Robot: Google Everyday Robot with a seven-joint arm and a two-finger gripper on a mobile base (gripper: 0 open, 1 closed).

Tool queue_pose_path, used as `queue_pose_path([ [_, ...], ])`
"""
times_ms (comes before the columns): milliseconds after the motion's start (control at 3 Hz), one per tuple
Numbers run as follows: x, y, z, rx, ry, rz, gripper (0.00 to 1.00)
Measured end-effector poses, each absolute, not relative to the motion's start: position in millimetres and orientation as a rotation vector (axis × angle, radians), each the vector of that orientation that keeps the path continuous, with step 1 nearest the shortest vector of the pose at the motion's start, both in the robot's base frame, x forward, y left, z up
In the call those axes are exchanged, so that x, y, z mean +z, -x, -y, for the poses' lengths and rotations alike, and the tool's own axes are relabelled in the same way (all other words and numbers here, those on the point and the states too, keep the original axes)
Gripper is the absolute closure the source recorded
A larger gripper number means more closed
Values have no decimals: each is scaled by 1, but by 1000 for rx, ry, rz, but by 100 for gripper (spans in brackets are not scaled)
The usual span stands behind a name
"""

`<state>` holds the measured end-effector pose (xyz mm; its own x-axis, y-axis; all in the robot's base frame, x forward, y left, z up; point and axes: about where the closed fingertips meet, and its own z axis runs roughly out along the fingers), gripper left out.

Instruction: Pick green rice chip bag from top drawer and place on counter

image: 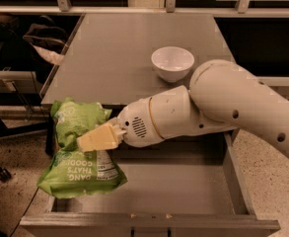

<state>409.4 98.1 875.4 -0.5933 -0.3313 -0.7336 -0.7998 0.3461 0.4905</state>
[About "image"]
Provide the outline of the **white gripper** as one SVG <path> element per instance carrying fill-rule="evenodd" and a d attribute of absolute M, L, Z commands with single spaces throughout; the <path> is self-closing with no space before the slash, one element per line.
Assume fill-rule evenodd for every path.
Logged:
<path fill-rule="evenodd" d="M 150 98 L 127 105 L 108 122 L 77 138 L 82 152 L 115 149 L 124 142 L 133 147 L 145 147 L 163 141 L 157 132 L 150 114 Z"/>

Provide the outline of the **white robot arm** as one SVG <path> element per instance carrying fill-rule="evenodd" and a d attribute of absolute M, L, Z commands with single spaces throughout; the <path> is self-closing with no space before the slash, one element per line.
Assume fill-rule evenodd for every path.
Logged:
<path fill-rule="evenodd" d="M 195 69 L 187 87 L 127 105 L 77 143 L 83 152 L 115 149 L 122 142 L 145 147 L 235 128 L 263 139 L 289 159 L 289 101 L 238 64 L 214 59 Z"/>

